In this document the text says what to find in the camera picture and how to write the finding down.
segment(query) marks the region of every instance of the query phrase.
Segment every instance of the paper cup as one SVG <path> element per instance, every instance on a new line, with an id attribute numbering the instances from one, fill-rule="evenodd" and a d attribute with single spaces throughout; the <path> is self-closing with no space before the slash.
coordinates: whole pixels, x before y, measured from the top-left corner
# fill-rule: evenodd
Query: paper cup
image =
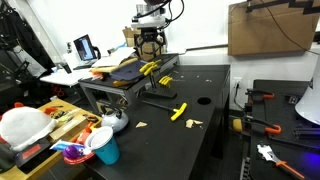
<path id="1" fill-rule="evenodd" d="M 109 126 L 94 130 L 88 136 L 84 145 L 107 165 L 114 164 L 120 157 L 117 143 L 113 137 L 113 130 Z"/>

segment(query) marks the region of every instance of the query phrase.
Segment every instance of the cardboard piece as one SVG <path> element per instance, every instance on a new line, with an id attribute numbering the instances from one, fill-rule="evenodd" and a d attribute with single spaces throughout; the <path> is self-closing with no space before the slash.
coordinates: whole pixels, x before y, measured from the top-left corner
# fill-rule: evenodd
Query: cardboard piece
<path id="1" fill-rule="evenodd" d="M 315 0 L 313 6 L 319 5 Z M 253 0 L 251 5 L 260 4 Z M 303 15 L 303 8 L 289 8 L 288 3 L 269 7 L 283 32 L 267 8 L 246 13 L 248 3 L 229 6 L 228 54 L 247 55 L 309 50 L 319 20 L 319 14 Z"/>
<path id="2" fill-rule="evenodd" d="M 125 38 L 126 38 L 126 42 L 127 42 L 127 46 L 128 47 L 135 47 L 135 43 L 134 43 L 134 35 L 135 34 L 141 34 L 141 30 L 139 29 L 131 29 L 131 28 L 125 28 L 122 30 Z M 151 59 L 154 58 L 152 52 L 153 52 L 153 49 L 158 49 L 159 46 L 157 43 L 144 43 L 142 45 L 142 52 L 139 48 L 139 54 L 141 56 L 141 59 L 142 60 L 145 60 L 145 61 L 149 61 Z"/>
<path id="3" fill-rule="evenodd" d="M 81 132 L 87 124 L 88 121 L 84 116 L 77 115 L 72 120 L 50 133 L 48 140 L 50 143 L 56 143 L 60 139 L 69 141 L 72 137 Z"/>

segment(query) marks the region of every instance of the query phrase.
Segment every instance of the monitor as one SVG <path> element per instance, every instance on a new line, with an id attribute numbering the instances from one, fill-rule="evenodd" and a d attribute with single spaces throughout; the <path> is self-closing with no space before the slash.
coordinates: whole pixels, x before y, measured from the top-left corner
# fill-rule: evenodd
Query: monitor
<path id="1" fill-rule="evenodd" d="M 88 34 L 74 40 L 73 42 L 82 61 L 97 59 Z"/>

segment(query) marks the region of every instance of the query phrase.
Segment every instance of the black workbench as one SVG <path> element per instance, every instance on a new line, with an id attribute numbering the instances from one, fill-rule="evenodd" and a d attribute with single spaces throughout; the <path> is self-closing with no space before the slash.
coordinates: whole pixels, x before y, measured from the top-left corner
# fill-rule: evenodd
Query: black workbench
<path id="1" fill-rule="evenodd" d="M 230 66 L 175 66 L 170 72 L 174 81 L 171 91 L 175 99 L 148 99 L 167 107 L 188 104 L 175 122 L 173 112 L 141 102 L 141 98 L 125 112 L 130 124 L 116 135 L 120 149 L 119 161 L 104 165 L 98 158 L 86 163 L 96 176 L 104 179 L 199 179 L 211 155 L 222 158 L 223 129 L 227 126 Z M 206 105 L 198 100 L 211 99 Z M 203 125 L 188 129 L 188 119 Z M 139 122 L 148 125 L 135 128 Z"/>
<path id="2" fill-rule="evenodd" d="M 308 86 L 308 82 L 302 81 L 275 81 L 255 80 L 254 88 L 275 93 L 275 99 L 265 99 L 254 102 L 252 116 L 266 120 L 272 124 L 278 124 L 282 128 L 280 135 L 273 138 L 289 142 L 300 143 L 320 148 L 320 140 L 299 140 L 293 135 L 293 129 L 297 127 L 317 127 L 309 121 L 299 117 L 295 112 L 295 105 L 288 103 L 289 96 L 301 97 Z M 273 162 L 266 162 L 257 151 L 257 144 L 263 142 L 270 145 L 276 156 L 286 161 L 289 166 L 296 169 L 306 179 L 320 179 L 320 154 L 303 148 L 285 145 L 268 140 L 264 133 L 264 126 L 253 124 L 250 148 L 250 174 L 253 179 L 292 179 Z"/>

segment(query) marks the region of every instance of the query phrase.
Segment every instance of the gray floor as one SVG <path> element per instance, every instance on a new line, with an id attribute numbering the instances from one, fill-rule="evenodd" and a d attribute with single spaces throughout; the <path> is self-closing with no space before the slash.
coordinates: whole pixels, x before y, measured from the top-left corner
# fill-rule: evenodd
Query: gray floor
<path id="1" fill-rule="evenodd" d="M 92 111 L 87 100 L 84 99 L 76 104 L 77 106 Z M 243 143 L 239 136 L 229 130 L 226 138 L 224 158 L 211 158 L 204 175 L 204 180 L 238 180 L 242 161 Z M 67 165 L 63 160 L 54 165 L 48 172 L 43 174 L 40 180 L 64 180 L 64 179 L 85 179 L 91 180 L 90 172 L 80 164 L 76 166 Z"/>

